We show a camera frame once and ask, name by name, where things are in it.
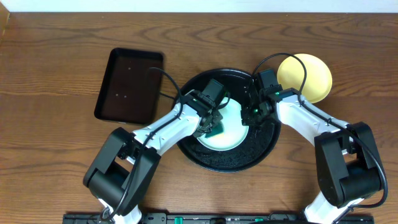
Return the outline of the green and yellow sponge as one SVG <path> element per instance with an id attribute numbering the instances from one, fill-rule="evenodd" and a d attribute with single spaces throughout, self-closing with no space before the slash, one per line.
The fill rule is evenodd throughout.
<path id="1" fill-rule="evenodd" d="M 224 132 L 224 126 L 222 123 L 218 123 L 217 125 L 213 125 L 209 128 L 209 130 L 205 131 L 205 139 L 217 136 Z"/>

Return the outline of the white plate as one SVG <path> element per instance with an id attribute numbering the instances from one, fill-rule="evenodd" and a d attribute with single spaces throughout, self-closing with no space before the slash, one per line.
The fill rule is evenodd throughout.
<path id="1" fill-rule="evenodd" d="M 222 104 L 227 105 L 220 109 L 221 123 L 224 132 L 217 136 L 205 139 L 205 135 L 197 138 L 200 144 L 214 151 L 228 151 L 239 146 L 246 138 L 249 127 L 241 122 L 241 105 L 234 99 L 225 97 Z"/>

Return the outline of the yellow plate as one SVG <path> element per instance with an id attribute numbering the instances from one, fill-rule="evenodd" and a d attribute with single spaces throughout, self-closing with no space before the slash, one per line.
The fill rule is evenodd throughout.
<path id="1" fill-rule="evenodd" d="M 309 54 L 295 54 L 307 71 L 307 78 L 302 94 L 307 101 L 317 103 L 323 100 L 332 88 L 332 75 L 328 66 L 319 58 Z M 295 88 L 299 90 L 304 78 L 301 63 L 293 58 L 286 58 L 277 71 L 277 81 L 283 89 Z"/>

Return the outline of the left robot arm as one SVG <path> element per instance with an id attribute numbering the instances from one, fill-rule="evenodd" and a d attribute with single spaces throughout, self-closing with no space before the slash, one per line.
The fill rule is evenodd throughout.
<path id="1" fill-rule="evenodd" d="M 89 166 L 83 184 L 104 206 L 98 223 L 138 223 L 162 154 L 187 136 L 201 136 L 221 120 L 224 90 L 179 95 L 172 110 L 145 128 L 115 129 Z"/>

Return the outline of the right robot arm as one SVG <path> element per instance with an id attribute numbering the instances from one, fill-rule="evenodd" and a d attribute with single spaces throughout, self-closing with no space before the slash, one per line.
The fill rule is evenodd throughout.
<path id="1" fill-rule="evenodd" d="M 375 208 L 386 201 L 386 173 L 366 123 L 336 119 L 294 88 L 254 87 L 245 97 L 243 125 L 274 120 L 296 130 L 315 148 L 320 193 L 303 212 L 307 222 L 339 223 L 354 208 Z"/>

